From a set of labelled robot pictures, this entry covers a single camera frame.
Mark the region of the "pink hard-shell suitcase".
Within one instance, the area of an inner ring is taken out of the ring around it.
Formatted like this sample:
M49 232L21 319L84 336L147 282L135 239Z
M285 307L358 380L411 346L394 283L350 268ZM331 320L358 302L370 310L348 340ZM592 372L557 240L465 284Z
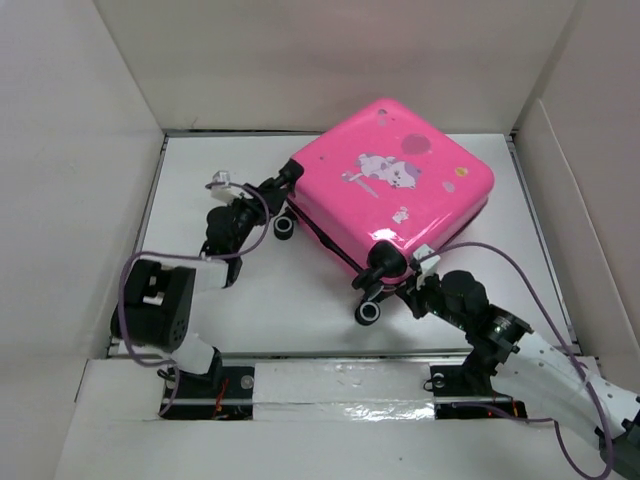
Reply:
M484 208L494 186L489 166L389 98L291 159L303 173L274 234L287 240L301 226L354 271L352 286L363 293L354 318L364 326L415 276L413 252L446 245Z

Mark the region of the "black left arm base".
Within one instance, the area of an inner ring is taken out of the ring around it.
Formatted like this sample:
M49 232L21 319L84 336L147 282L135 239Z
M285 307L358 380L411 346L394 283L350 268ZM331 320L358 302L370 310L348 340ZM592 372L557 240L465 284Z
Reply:
M159 416L165 420L244 421L253 418L255 368L248 365L221 366L214 380L180 373L173 401L173 369L158 370L164 381Z

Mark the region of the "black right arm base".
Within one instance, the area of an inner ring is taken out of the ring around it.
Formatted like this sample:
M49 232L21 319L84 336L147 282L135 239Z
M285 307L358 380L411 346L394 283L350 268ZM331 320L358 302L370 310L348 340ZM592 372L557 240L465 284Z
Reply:
M431 365L423 389L433 397L437 420L528 420L523 402L496 393L487 379L474 380L462 365Z

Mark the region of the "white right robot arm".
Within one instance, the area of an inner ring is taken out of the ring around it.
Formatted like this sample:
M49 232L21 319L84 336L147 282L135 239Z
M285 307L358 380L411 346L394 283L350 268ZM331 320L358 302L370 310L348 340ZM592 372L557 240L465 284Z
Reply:
M523 402L597 449L607 469L638 478L637 393L583 369L524 320L491 304L467 271L409 278L398 295L415 317L433 314L464 332L472 348L461 371L467 389L491 388Z

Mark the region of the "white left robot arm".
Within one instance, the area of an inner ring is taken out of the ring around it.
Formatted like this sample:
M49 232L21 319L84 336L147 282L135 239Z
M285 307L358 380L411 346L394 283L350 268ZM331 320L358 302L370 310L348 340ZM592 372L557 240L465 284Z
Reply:
M276 177L253 186L231 182L220 172L206 188L212 193L237 188L241 194L209 211L205 240L197 254L140 251L125 262L110 330L134 362L187 374L188 384L201 396L220 390L219 351L190 327L194 294L235 283L242 256L264 240L271 220L301 176L300 169L285 166Z

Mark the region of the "aluminium front rail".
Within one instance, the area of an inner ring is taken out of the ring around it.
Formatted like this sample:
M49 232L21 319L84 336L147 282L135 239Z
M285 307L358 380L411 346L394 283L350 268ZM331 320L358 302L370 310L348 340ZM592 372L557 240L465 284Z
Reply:
M441 350L435 352L418 353L301 353L301 354L277 354L277 353L222 353L222 358L228 361L342 361L342 360L464 360L470 354L469 350Z

